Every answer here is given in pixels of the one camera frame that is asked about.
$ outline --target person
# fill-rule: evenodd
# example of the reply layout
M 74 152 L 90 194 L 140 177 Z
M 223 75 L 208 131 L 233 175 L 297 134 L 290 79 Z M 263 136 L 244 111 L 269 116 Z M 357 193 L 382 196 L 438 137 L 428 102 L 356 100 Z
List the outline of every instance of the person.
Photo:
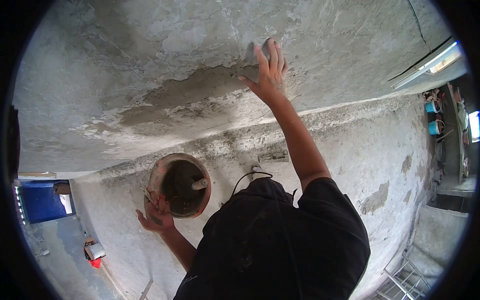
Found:
M 176 300 L 347 299 L 366 269 L 365 226 L 284 96 L 288 64 L 279 43 L 267 44 L 270 60 L 254 48 L 258 82 L 239 79 L 282 128 L 303 195 L 295 208 L 280 183 L 254 174 L 248 188 L 210 217 L 197 249 L 175 228 L 168 204 L 146 200 L 146 218 L 137 210 L 140 223 L 162 237 L 187 271 Z

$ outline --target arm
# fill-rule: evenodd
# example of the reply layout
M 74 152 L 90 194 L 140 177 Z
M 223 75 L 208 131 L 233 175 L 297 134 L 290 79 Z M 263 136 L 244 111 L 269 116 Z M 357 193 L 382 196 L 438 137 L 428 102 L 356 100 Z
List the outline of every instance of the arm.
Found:
M 255 46 L 254 49 L 260 66 L 259 81 L 256 83 L 244 76 L 240 76 L 239 79 L 272 110 L 283 130 L 293 167 L 300 178 L 302 190 L 305 191 L 310 181 L 332 176 L 310 133 L 290 101 L 284 96 L 283 76 L 287 73 L 288 64 L 280 45 L 273 39 L 268 40 L 270 61 L 259 46 Z
M 170 204 L 165 203 L 162 199 L 154 200 L 154 203 L 151 203 L 148 198 L 144 196 L 144 206 L 147 218 L 137 209 L 138 220 L 146 230 L 156 232 L 160 235 L 163 242 L 170 248 L 170 251 L 173 252 L 185 271 L 188 272 L 192 266 L 193 258 L 197 250 L 175 228 L 173 216 L 170 213 Z

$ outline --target concrete ceiling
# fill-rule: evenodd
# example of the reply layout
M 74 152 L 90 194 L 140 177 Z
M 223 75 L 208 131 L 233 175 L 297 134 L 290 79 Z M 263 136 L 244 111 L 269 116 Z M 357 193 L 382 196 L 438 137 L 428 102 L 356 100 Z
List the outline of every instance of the concrete ceiling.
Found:
M 427 0 L 59 1 L 14 91 L 20 171 L 102 169 L 227 129 L 272 121 L 237 75 L 252 42 L 281 42 L 297 111 L 383 97 L 450 33 Z

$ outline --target dirty hand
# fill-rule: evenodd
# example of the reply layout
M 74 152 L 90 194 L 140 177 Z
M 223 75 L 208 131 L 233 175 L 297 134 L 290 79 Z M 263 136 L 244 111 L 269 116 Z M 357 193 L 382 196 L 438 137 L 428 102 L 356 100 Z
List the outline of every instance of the dirty hand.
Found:
M 270 38 L 267 44 L 270 61 L 267 60 L 260 46 L 254 48 L 260 68 L 258 82 L 254 82 L 245 76 L 239 76 L 239 79 L 269 105 L 272 101 L 284 96 L 283 76 L 287 73 L 288 63 L 282 54 L 279 43 Z
M 166 203 L 164 200 L 154 200 L 154 203 L 151 203 L 146 196 L 144 196 L 144 206 L 145 214 L 147 218 L 145 219 L 144 215 L 138 209 L 137 212 L 138 220 L 142 226 L 149 231 L 153 231 L 159 234 L 162 234 L 169 229 L 175 228 L 173 223 L 173 216 L 170 213 L 170 204 Z

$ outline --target white container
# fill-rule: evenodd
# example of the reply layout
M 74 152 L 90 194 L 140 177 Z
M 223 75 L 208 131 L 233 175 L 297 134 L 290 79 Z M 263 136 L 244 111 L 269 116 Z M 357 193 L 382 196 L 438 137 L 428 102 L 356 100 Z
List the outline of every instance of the white container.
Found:
M 95 259 L 105 255 L 105 250 L 103 249 L 103 247 L 100 243 L 90 245 L 90 246 L 88 246 L 88 249 L 90 250 L 90 252 L 93 255 L 93 257 L 91 257 L 92 260 L 95 260 Z

